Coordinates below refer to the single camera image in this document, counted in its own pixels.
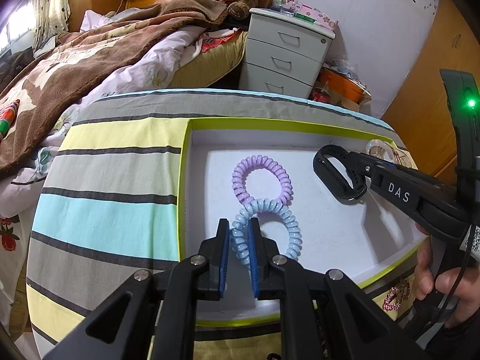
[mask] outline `qr code sticker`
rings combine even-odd
[[[470,231],[467,232],[465,239],[462,242],[462,245],[460,246],[460,250],[466,251],[467,249],[467,241],[470,236]],[[472,251],[471,251],[471,256],[476,259],[478,262],[480,262],[480,227],[476,226],[475,228],[475,236],[473,237],[473,245],[472,245]]]

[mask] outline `light blue coil hair tie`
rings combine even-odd
[[[232,249],[237,254],[237,258],[245,266],[250,263],[247,240],[245,237],[247,222],[250,218],[259,212],[272,212],[277,214],[281,219],[286,229],[289,231],[289,247],[284,253],[285,256],[298,260],[300,256],[300,245],[302,244],[302,235],[299,229],[299,223],[296,221],[292,211],[282,204],[280,200],[257,199],[245,204],[240,210],[240,214],[235,216],[232,222],[233,228],[230,230],[230,240],[232,242]]]

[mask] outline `wall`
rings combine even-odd
[[[428,35],[438,0],[301,0],[339,21],[328,57],[358,65],[380,117],[394,99]]]

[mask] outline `orange container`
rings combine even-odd
[[[320,74],[319,81],[320,83],[327,85],[328,90],[335,91],[354,103],[358,104],[362,99],[363,89],[334,71],[324,68]]]

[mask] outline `blue gripper pad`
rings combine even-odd
[[[222,258],[220,259],[220,269],[218,270],[218,290],[220,292],[220,297],[223,298],[223,293],[225,292],[225,284],[227,283],[227,266],[229,264],[229,243],[230,243],[230,226],[225,228],[225,237],[223,238],[223,247],[222,247]]]
[[[257,253],[255,251],[255,242],[254,242],[254,231],[251,227],[251,221],[247,223],[247,246],[248,246],[248,255],[250,257],[250,280],[251,280],[251,289],[253,295],[257,298],[259,293],[258,288],[258,264],[257,264]]]

